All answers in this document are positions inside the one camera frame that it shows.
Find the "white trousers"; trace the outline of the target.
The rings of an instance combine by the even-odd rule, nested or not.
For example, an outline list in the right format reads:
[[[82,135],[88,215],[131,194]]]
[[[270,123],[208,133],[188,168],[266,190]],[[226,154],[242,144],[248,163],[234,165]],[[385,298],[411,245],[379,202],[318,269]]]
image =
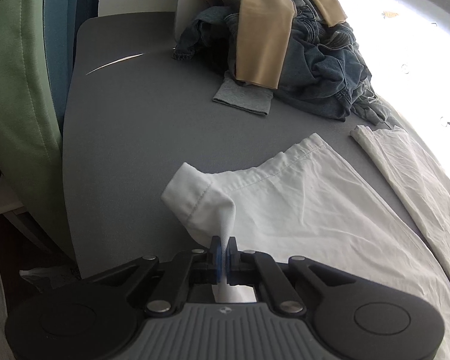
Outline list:
[[[318,134],[244,170],[204,173],[184,163],[161,198],[201,245],[235,237],[278,262],[302,255],[423,298],[445,321],[436,355],[450,359],[444,265]]]

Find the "grey cloth piece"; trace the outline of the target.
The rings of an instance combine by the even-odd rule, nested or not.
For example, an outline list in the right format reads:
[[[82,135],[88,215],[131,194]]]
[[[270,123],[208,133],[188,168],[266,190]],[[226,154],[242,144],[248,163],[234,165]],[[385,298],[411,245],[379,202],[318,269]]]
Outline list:
[[[271,109],[272,98],[273,92],[268,88],[237,82],[227,72],[220,88],[213,96],[213,101],[255,115],[267,116]]]

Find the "grey shirt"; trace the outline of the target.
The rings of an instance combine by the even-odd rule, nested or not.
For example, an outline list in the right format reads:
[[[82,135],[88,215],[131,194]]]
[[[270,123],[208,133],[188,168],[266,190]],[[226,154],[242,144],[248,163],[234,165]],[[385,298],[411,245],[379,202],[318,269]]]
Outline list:
[[[353,103],[351,110],[358,117],[375,126],[385,125],[388,128],[396,126],[401,128],[397,113],[380,96],[363,94]]]

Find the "dark denim jeans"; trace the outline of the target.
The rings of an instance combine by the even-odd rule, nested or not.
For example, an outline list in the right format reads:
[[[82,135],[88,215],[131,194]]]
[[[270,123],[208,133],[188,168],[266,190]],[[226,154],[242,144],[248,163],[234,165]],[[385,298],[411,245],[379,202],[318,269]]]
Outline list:
[[[216,0],[183,31],[174,56],[197,61],[223,78],[236,73],[236,36],[241,0]],[[298,110],[344,120],[358,97],[376,95],[371,73],[347,20],[328,26],[312,0],[292,0],[292,21],[279,86],[273,98]]]

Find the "green chair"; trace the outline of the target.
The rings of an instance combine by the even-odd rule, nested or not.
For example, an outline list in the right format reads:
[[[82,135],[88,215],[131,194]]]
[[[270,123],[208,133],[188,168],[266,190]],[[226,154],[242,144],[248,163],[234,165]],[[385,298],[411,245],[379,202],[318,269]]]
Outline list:
[[[44,0],[0,0],[0,169],[36,222],[73,257],[43,9]]]

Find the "white board panel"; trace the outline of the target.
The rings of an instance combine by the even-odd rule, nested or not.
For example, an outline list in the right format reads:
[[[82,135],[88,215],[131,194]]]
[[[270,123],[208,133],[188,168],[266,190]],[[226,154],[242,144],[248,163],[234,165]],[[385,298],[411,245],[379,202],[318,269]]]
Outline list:
[[[209,7],[206,0],[177,0],[175,11],[175,40],[178,41],[183,31],[195,17]]]

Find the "tan garment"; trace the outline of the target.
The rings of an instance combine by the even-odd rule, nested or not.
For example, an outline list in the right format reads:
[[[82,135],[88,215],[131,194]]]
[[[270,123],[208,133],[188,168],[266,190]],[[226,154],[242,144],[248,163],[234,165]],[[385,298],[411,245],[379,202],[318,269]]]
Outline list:
[[[216,0],[206,0],[212,4]],[[312,0],[333,27],[347,16],[338,0]],[[235,77],[255,86],[277,89],[297,8],[293,0],[241,0],[236,36]]]

